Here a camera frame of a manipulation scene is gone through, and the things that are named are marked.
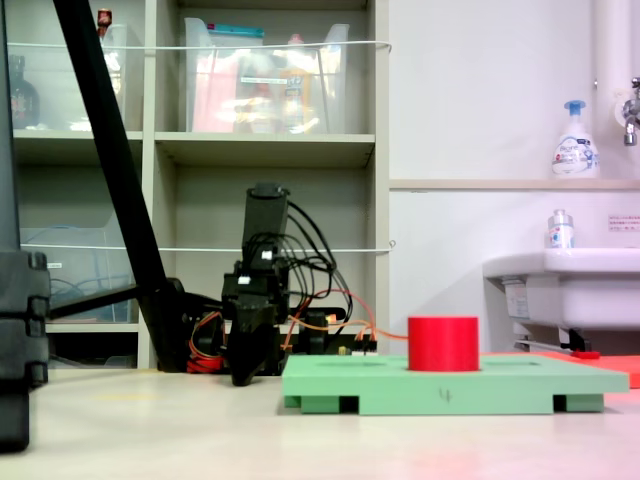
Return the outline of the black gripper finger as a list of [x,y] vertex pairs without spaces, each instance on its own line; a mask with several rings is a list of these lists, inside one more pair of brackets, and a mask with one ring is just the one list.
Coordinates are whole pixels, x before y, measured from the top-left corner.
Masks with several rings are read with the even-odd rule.
[[276,307],[270,303],[231,303],[235,317],[225,358],[232,384],[248,386],[253,377],[277,375]]

